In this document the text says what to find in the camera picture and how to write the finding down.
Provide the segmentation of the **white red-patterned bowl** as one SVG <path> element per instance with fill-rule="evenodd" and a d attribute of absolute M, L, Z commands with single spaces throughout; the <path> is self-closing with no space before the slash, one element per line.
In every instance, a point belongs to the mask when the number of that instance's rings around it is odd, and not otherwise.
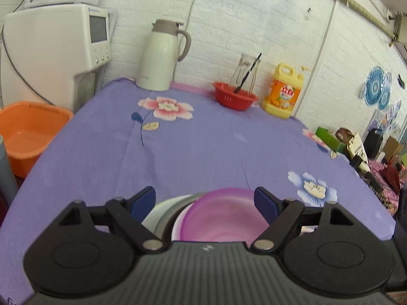
<path fill-rule="evenodd" d="M 182 224 L 183 224 L 183 220 L 184 220 L 186 214 L 188 213 L 190 207 L 191 207 L 191 205 L 188 205 L 187 207 L 185 207 L 178 214 L 177 218 L 175 219 L 175 222 L 174 222 L 173 227 L 172 227 L 172 232 L 171 232 L 171 240 L 172 241 L 181 240 L 181 227 L 182 227 Z"/>

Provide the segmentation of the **orange plastic basin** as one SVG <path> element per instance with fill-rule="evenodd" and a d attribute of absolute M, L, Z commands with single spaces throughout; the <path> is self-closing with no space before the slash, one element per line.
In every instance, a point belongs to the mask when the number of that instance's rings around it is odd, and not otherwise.
<path fill-rule="evenodd" d="M 73 118 L 65 108 L 20 101 L 1 109 L 1 136 L 13 173 L 26 178 L 43 151 Z"/>

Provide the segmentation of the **grey cylinder post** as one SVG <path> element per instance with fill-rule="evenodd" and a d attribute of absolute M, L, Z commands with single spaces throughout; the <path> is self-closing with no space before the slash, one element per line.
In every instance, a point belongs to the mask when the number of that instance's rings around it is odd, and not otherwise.
<path fill-rule="evenodd" d="M 13 174 L 10 161 L 8 159 L 8 154 L 6 151 L 6 146 L 4 143 L 4 137 L 0 136 L 0 189 L 1 197 L 5 201 L 8 207 L 13 203 L 19 187 L 16 178 Z"/>

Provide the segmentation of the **cream thermos jug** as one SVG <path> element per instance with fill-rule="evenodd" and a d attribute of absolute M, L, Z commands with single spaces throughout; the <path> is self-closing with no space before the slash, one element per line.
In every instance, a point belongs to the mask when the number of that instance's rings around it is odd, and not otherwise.
<path fill-rule="evenodd" d="M 175 66 L 186 58 L 192 43 L 190 34 L 180 28 L 182 25 L 167 19 L 152 24 L 141 54 L 138 87 L 155 92 L 170 88 Z"/>

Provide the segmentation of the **green cardboard box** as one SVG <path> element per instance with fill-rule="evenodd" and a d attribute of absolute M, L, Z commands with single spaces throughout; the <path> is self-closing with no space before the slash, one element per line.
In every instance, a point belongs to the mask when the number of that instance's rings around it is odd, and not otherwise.
<path fill-rule="evenodd" d="M 323 127 L 318 127 L 315 132 L 318 136 L 331 150 L 339 152 L 341 154 L 346 154 L 348 152 L 347 145 L 342 143 L 337 137 L 330 133 L 327 129 Z"/>

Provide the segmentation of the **yellow dish soap bottle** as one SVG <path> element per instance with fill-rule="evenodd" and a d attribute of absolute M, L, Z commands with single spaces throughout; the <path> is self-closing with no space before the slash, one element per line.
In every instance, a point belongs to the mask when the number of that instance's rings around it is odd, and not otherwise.
<path fill-rule="evenodd" d="M 282 119 L 290 118 L 303 88 L 303 73 L 308 71 L 310 69 L 303 65 L 297 72 L 286 63 L 278 64 L 261 104 L 263 111 Z"/>

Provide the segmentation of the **black speaker box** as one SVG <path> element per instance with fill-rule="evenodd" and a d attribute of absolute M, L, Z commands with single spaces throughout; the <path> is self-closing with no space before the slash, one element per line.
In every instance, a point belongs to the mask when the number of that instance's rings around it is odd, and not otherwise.
<path fill-rule="evenodd" d="M 373 160 L 377 156 L 382 142 L 383 134 L 380 129 L 373 128 L 368 132 L 368 135 L 364 141 L 364 149 L 368 159 Z"/>

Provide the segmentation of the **cream tote bag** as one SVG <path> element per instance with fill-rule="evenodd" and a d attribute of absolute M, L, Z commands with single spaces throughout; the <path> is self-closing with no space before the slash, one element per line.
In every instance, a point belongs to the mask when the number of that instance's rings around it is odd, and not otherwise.
<path fill-rule="evenodd" d="M 369 173 L 368 157 L 360 135 L 358 133 L 353 134 L 350 130 L 341 127 L 335 132 L 335 136 L 346 145 L 348 155 L 351 158 L 351 165 L 360 170 L 362 174 Z"/>

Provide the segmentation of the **blue paper fan decoration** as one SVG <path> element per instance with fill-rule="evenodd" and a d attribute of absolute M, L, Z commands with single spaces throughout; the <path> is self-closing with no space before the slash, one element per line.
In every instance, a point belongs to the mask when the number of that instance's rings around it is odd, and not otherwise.
<path fill-rule="evenodd" d="M 393 76 L 384 68 L 376 66 L 368 73 L 359 92 L 359 99 L 363 99 L 368 106 L 377 106 L 384 111 L 390 103 Z"/>

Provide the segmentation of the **purple floral tablecloth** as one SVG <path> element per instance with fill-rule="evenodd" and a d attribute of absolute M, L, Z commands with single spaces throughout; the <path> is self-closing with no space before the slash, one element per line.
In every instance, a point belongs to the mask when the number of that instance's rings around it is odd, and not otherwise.
<path fill-rule="evenodd" d="M 103 205 L 155 188 L 158 201 L 222 188 L 265 187 L 280 198 L 308 200 L 291 180 L 313 177 L 379 239 L 395 220 L 342 156 L 332 158 L 295 118 L 260 108 L 227 109 L 212 98 L 171 89 L 164 97 L 192 118 L 158 120 L 142 106 L 156 92 L 128 79 L 111 82 L 80 109 L 42 153 L 1 226 L 1 297 L 20 304 L 32 289 L 23 271 L 27 248 L 73 200 Z"/>

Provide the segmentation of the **white floral oval plate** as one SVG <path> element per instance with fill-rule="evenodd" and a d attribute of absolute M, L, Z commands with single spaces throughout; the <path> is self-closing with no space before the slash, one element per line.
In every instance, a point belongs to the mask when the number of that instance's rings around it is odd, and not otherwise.
<path fill-rule="evenodd" d="M 195 195 L 181 195 L 159 202 L 147 215 L 142 225 L 152 233 L 162 234 L 178 214 L 195 200 Z"/>

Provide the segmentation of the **stainless steel bowl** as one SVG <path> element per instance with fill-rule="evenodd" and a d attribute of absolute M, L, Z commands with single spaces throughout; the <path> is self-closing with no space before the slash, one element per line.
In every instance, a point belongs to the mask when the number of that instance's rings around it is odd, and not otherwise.
<path fill-rule="evenodd" d="M 160 202 L 154 210 L 158 215 L 154 226 L 154 235 L 162 240 L 171 240 L 172 229 L 181 212 L 205 193 L 181 195 L 164 202 Z"/>

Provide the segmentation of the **white water dispenser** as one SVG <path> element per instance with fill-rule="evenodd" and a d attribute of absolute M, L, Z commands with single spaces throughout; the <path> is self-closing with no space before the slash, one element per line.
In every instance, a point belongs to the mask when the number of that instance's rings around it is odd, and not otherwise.
<path fill-rule="evenodd" d="M 99 0 L 25 0 L 1 31 L 1 96 L 80 110 L 112 58 L 109 12 Z"/>

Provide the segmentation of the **red plastic colander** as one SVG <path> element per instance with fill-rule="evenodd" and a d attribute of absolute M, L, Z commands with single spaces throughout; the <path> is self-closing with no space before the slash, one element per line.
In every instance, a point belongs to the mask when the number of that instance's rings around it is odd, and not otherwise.
<path fill-rule="evenodd" d="M 246 111 L 254 102 L 258 101 L 258 97 L 245 90 L 240 90 L 235 93 L 235 88 L 227 83 L 214 82 L 214 99 L 220 105 L 236 110 Z"/>

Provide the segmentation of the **purple plastic bowl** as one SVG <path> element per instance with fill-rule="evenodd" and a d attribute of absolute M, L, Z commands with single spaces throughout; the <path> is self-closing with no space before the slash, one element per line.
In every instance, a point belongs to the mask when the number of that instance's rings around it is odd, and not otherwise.
<path fill-rule="evenodd" d="M 179 238 L 251 245 L 267 227 L 267 221 L 255 207 L 253 191 L 226 188 L 211 191 L 193 202 L 181 223 Z"/>

